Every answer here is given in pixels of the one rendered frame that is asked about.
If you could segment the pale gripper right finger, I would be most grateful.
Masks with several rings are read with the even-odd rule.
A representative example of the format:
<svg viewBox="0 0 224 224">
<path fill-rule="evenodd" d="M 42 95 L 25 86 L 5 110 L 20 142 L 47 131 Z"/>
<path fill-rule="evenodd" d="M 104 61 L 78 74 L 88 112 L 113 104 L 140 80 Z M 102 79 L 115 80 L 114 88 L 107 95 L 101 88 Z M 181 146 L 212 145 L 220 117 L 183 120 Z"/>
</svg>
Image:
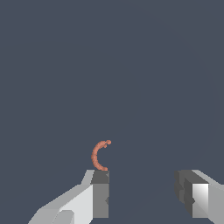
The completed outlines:
<svg viewBox="0 0 224 224">
<path fill-rule="evenodd" d="M 193 218 L 224 224 L 224 185 L 200 170 L 174 172 L 174 192 Z"/>
</svg>

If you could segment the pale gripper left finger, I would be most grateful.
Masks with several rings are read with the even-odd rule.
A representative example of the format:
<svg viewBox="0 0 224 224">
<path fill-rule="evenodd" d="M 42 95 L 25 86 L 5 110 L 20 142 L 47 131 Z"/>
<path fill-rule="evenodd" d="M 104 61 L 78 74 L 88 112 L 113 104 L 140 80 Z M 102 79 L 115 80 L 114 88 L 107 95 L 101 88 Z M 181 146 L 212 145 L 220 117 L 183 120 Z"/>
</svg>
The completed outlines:
<svg viewBox="0 0 224 224">
<path fill-rule="evenodd" d="M 42 206 L 28 224 L 90 224 L 109 217 L 109 171 L 86 170 L 79 185 Z"/>
</svg>

